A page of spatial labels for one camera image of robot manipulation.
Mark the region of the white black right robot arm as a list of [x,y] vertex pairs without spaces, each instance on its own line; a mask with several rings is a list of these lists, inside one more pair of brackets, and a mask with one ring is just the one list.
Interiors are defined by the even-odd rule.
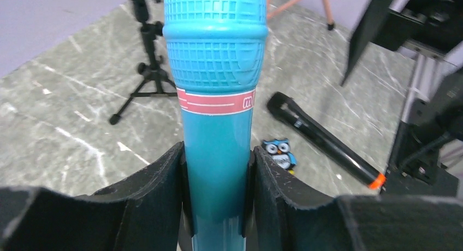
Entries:
[[416,53],[415,66],[385,172],[381,194],[457,196],[440,151],[462,140],[462,0],[371,0],[349,41],[348,79],[368,44]]

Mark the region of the blue toy microphone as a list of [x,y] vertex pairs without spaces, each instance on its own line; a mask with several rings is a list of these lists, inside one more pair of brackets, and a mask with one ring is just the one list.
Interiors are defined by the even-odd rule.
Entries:
[[244,250],[247,167],[266,0],[164,0],[182,112],[194,250]]

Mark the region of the blue owl toy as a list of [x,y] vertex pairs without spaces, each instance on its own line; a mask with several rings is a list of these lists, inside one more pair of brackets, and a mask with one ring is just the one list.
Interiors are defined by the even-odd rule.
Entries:
[[297,161],[294,154],[291,152],[291,146],[287,138],[262,140],[261,146],[278,166],[285,169],[290,174],[294,174],[294,167],[297,165]]

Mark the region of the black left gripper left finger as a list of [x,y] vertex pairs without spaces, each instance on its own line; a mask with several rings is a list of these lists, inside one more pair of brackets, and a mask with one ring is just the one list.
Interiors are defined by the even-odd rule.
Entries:
[[183,143],[92,195],[1,188],[1,250],[175,250]]

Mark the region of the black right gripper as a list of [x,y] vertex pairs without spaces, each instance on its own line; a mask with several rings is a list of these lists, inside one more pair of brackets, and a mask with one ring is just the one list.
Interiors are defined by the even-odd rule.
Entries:
[[409,0],[389,11],[393,0],[371,0],[349,41],[343,86],[369,42],[397,51],[446,55],[462,42],[462,0]]

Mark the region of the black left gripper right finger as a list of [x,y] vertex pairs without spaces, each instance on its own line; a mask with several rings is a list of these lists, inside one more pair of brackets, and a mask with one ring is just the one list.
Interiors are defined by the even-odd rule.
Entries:
[[252,153],[247,250],[462,250],[462,201],[426,195],[332,198]]

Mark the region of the pink music stand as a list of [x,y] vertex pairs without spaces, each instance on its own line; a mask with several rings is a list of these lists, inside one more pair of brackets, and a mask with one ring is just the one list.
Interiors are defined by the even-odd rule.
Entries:
[[269,8],[266,15],[268,20],[279,15],[283,11],[299,6],[300,8],[306,8],[310,11],[319,12],[324,15],[328,31],[333,31],[336,27],[330,0],[287,0],[277,7],[271,7],[271,0],[266,0],[266,4]]

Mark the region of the black microphone orange end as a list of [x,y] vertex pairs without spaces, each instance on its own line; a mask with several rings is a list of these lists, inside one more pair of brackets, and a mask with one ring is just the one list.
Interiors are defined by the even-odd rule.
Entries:
[[275,92],[268,100],[266,107],[275,119],[293,128],[315,148],[368,188],[381,189],[386,182],[384,174],[310,117],[289,96]]

